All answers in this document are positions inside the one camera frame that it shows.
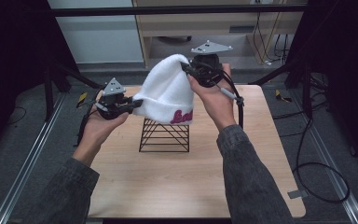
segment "wooden tabletop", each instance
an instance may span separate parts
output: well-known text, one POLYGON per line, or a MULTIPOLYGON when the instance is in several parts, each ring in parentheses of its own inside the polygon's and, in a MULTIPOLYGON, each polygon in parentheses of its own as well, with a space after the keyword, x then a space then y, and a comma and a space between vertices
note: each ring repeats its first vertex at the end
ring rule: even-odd
MULTIPOLYGON (((126 89, 125 95, 133 96, 140 87, 126 89)), ((238 85, 237 89, 245 102, 244 130, 292 216, 303 217, 302 200, 287 195, 297 185, 261 88, 238 85)), ((130 115, 112 132, 91 166, 100 179, 89 217, 229 217, 218 131, 196 94, 194 103, 189 152, 139 152, 141 116, 130 115)))

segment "metal bracket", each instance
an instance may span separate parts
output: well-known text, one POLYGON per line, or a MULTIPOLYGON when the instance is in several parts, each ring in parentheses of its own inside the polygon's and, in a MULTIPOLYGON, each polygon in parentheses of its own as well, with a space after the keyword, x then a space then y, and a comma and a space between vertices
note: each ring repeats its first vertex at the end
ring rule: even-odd
POLYGON ((206 41, 205 44, 197 47, 196 49, 192 49, 191 52, 198 53, 198 54, 210 54, 215 53, 219 51, 227 51, 232 50, 233 48, 231 46, 224 46, 220 44, 216 44, 214 42, 211 42, 209 40, 206 41))
POLYGON ((126 89, 117 82, 116 78, 112 78, 103 90, 103 96, 115 95, 126 92, 126 89))

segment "left hand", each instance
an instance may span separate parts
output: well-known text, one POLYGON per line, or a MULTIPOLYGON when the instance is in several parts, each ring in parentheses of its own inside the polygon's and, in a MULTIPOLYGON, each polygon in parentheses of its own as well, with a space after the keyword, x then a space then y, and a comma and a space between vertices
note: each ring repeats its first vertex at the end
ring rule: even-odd
POLYGON ((73 158, 91 166, 101 145, 106 141, 109 134, 123 124, 129 113, 123 113, 116 119, 104 119, 94 105, 89 114, 89 120, 84 128, 82 140, 76 149, 73 158))

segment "black wire stand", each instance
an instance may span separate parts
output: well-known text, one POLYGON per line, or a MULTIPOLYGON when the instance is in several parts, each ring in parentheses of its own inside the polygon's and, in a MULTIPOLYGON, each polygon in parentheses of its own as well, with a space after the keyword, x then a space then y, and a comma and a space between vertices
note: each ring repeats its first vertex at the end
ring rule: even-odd
POLYGON ((189 125, 160 124, 152 119, 145 118, 142 129, 140 152, 189 152, 190 127, 189 125), (161 150, 153 147, 152 150, 143 150, 146 146, 165 146, 161 150))

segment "metal frame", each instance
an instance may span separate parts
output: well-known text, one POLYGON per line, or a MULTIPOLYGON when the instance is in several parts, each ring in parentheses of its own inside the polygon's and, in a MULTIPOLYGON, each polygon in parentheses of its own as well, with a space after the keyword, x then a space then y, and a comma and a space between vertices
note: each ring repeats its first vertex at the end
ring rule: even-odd
POLYGON ((145 118, 142 128, 142 136, 139 144, 139 152, 189 152, 190 151, 190 127, 188 125, 160 124, 152 119, 145 118), (156 136, 165 133, 168 136, 156 136), (171 143, 150 143, 149 140, 165 139, 171 143), (182 146, 181 150, 142 150, 144 146, 182 146))

